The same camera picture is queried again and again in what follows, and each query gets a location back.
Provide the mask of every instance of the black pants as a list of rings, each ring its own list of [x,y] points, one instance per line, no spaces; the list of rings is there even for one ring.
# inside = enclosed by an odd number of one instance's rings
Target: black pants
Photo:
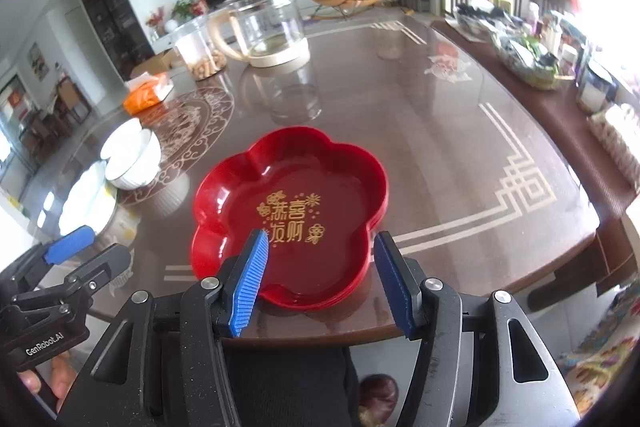
[[[243,427],[360,427],[348,347],[225,348]]]

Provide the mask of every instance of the human hand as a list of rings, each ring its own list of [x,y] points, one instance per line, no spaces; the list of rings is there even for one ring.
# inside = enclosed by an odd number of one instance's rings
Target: human hand
[[[57,412],[60,412],[62,403],[64,402],[67,393],[71,389],[71,386],[74,383],[76,376],[78,375],[75,369],[73,369],[73,367],[71,367],[71,365],[69,365],[69,363],[67,362],[68,358],[69,352],[65,351],[64,353],[60,353],[59,355],[51,359],[51,390],[58,399],[58,404],[56,406]],[[33,394],[38,394],[40,392],[40,388],[42,385],[40,383],[38,375],[36,375],[33,371],[18,373],[18,376],[22,380],[22,383]]]

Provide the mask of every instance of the red plate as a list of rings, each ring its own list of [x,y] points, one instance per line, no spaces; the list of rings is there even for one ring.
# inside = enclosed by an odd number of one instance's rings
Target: red plate
[[[278,306],[338,303],[369,267],[370,230],[386,211],[385,169],[366,150],[311,127],[287,127],[219,163],[193,203],[191,266],[199,279],[238,255],[252,229],[269,233],[259,295]]]

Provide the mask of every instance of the kettle handle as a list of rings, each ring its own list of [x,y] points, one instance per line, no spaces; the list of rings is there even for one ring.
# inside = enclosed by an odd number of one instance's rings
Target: kettle handle
[[[233,49],[225,42],[225,39],[222,38],[222,35],[220,34],[220,26],[225,22],[229,22],[228,10],[224,10],[218,15],[215,15],[211,19],[209,19],[209,33],[211,35],[211,40],[213,41],[216,48],[228,57],[234,58],[235,60],[240,60],[241,62],[248,62],[248,57],[239,54],[235,49]]]

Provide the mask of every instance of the ridged blue pad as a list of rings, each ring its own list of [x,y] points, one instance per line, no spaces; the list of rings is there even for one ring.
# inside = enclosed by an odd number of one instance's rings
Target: ridged blue pad
[[[44,254],[44,260],[49,264],[64,263],[79,251],[92,245],[94,241],[94,229],[87,225],[82,225],[82,227],[75,229],[73,232],[69,232],[55,243],[52,243],[47,253]]]
[[[373,240],[373,259],[376,262],[376,268],[385,290],[386,300],[389,302],[391,313],[394,316],[394,322],[402,330],[404,336],[411,338],[417,329],[412,313],[411,293],[405,286],[392,253],[380,234],[376,235]]]
[[[234,292],[233,310],[229,320],[229,330],[234,337],[239,337],[242,328],[249,323],[268,257],[269,237],[264,230],[260,230]]]

